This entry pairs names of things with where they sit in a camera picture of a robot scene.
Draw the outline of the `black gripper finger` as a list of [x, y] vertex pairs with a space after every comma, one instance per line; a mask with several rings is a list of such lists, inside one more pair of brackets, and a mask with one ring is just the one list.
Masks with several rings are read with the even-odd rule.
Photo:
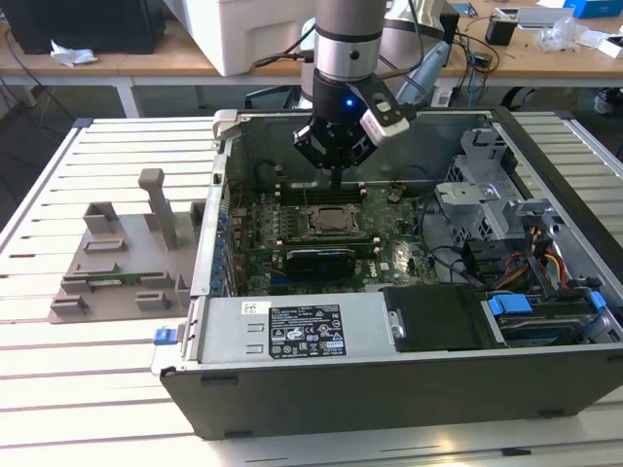
[[345, 171], [352, 167], [359, 167], [362, 165], [376, 149], [377, 146], [368, 136], [363, 136], [350, 147], [342, 149], [339, 153], [339, 162], [337, 165], [337, 187], [341, 187]]
[[293, 134], [294, 147], [316, 168], [330, 172], [330, 187], [338, 187], [336, 134], [327, 126], [307, 125]]

